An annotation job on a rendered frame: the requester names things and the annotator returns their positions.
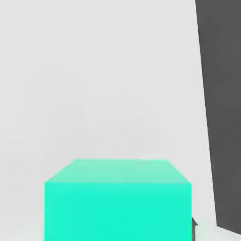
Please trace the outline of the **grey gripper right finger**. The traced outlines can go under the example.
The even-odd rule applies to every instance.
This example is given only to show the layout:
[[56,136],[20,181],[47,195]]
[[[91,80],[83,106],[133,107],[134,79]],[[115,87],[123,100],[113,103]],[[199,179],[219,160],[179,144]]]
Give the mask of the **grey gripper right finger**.
[[241,219],[192,218],[192,241],[241,241]]

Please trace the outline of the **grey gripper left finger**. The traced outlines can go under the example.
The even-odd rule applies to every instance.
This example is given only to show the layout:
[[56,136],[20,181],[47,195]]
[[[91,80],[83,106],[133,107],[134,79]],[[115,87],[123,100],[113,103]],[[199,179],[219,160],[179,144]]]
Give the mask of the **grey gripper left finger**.
[[42,217],[0,217],[0,241],[42,241]]

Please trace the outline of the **small turquoise cube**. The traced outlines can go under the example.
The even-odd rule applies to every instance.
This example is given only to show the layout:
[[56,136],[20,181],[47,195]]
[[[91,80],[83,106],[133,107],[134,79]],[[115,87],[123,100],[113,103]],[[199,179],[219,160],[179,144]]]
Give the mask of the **small turquoise cube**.
[[192,241],[192,185],[165,160],[74,160],[44,184],[44,241]]

